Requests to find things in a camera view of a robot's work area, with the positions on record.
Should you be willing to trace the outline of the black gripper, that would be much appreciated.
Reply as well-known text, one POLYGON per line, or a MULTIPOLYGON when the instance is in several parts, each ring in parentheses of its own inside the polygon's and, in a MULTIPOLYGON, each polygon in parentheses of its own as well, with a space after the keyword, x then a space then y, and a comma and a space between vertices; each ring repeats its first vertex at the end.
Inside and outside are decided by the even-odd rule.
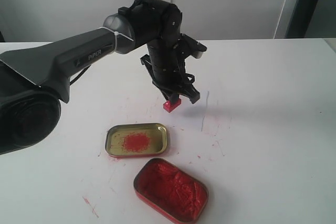
POLYGON ((196 103, 201 97, 193 86, 195 77, 185 70, 186 58, 176 55, 144 55, 140 59, 153 84, 170 103, 177 103, 180 95, 187 97, 191 104, 196 103))

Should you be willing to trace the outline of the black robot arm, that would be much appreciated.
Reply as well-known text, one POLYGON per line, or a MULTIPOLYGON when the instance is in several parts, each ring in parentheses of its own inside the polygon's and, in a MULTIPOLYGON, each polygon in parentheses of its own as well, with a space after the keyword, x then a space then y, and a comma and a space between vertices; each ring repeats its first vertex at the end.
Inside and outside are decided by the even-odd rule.
POLYGON ((70 86, 102 57, 147 46, 141 58, 166 101, 200 99, 187 57, 200 58, 206 46, 181 33, 182 12, 163 0, 134 0, 103 26, 43 46, 1 54, 1 153, 22 150, 45 139, 56 127, 70 86))

